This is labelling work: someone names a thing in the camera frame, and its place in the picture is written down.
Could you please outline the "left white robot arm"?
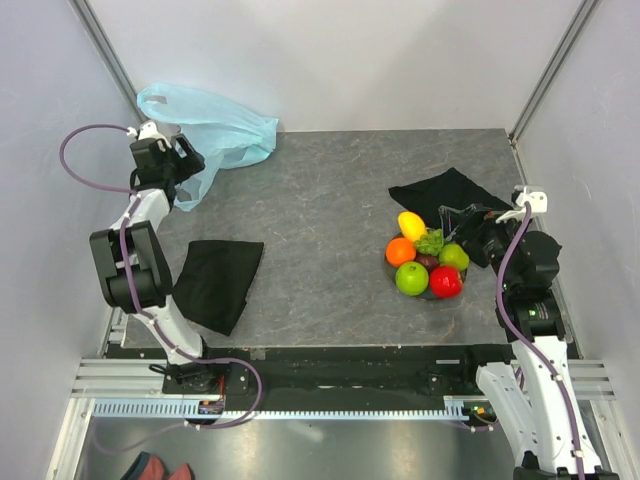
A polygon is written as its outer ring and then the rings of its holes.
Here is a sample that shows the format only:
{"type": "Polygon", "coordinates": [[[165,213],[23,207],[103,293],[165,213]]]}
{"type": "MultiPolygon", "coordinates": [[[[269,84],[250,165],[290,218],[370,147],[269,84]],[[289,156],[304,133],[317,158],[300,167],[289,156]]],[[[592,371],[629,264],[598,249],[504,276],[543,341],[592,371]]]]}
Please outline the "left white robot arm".
{"type": "Polygon", "coordinates": [[[203,359],[206,343],[172,298],[171,271],[156,235],[176,187],[204,169],[204,158],[183,134],[166,139],[142,129],[134,133],[127,208],[89,239],[99,284],[107,303],[139,320],[164,350],[166,364],[149,366],[164,377],[162,391],[208,393],[218,386],[220,371],[203,359]]]}

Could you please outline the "green grape bunch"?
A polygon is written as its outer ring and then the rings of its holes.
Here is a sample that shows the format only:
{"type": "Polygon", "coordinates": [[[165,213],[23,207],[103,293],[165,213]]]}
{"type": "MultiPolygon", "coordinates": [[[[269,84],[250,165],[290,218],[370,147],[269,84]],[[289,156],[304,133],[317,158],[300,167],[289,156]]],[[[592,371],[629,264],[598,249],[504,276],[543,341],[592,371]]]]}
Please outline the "green grape bunch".
{"type": "Polygon", "coordinates": [[[438,256],[445,244],[445,237],[441,229],[427,230],[414,243],[416,251],[422,255],[438,256]]]}

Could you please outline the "light blue plastic bag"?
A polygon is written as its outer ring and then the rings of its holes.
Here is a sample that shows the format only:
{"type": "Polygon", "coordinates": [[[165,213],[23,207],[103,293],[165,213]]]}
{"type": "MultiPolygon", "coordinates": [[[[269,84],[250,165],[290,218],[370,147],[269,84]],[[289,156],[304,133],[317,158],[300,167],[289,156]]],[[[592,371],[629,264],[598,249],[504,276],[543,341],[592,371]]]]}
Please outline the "light blue plastic bag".
{"type": "Polygon", "coordinates": [[[175,206],[184,212],[201,203],[219,170],[255,165],[276,148],[276,118],[221,95],[154,83],[137,95],[137,105],[148,119],[176,126],[204,157],[204,170],[179,184],[175,206]]]}

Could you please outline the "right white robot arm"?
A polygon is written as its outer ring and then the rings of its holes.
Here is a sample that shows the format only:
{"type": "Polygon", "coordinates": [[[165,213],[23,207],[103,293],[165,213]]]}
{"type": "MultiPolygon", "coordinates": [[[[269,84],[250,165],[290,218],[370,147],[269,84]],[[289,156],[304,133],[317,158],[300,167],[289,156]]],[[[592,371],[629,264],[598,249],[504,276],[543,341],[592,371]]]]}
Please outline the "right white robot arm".
{"type": "Polygon", "coordinates": [[[551,290],[560,244],[530,227],[531,202],[511,211],[441,206],[448,240],[496,275],[496,316],[515,359],[478,356],[458,368],[483,393],[506,435],[516,479],[614,479],[592,445],[569,372],[566,329],[551,290]]]}

